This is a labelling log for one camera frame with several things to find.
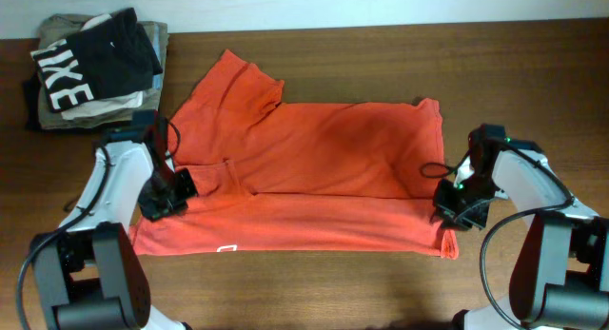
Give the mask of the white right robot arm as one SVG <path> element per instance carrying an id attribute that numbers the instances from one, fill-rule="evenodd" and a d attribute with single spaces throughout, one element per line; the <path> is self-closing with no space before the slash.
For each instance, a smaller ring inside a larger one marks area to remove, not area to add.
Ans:
<path id="1" fill-rule="evenodd" d="M 479 271 L 488 306 L 461 311 L 454 328 L 607 328 L 608 221 L 566 187 L 536 143 L 483 124 L 470 132 L 458 165 L 438 180 L 433 205 L 446 229 L 484 229 L 497 199 L 517 209 L 481 243 Z M 525 221 L 526 235 L 509 293 L 497 300 L 488 283 L 487 250 L 498 231 L 517 220 Z"/>

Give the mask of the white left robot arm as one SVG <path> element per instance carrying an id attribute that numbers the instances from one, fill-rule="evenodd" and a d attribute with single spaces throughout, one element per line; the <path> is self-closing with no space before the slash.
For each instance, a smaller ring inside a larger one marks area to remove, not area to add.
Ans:
<path id="1" fill-rule="evenodd" d="M 74 208 L 30 242 L 15 288 L 22 328 L 30 327 L 23 290 L 31 271 L 48 329 L 188 329 L 153 306 L 128 236 L 135 209 L 157 222 L 185 212 L 197 194 L 188 170 L 171 163 L 167 135 L 175 128 L 155 110 L 137 111 L 95 145 Z"/>

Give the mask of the orange FRAM t-shirt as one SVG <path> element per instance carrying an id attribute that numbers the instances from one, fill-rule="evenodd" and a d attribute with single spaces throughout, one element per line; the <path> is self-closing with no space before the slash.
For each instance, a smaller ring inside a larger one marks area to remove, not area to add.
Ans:
<path id="1" fill-rule="evenodd" d="M 226 51 L 173 117 L 187 211 L 140 220 L 140 255 L 264 250 L 403 251 L 456 259 L 434 213 L 444 157 L 436 100 L 286 104 L 284 84 Z"/>

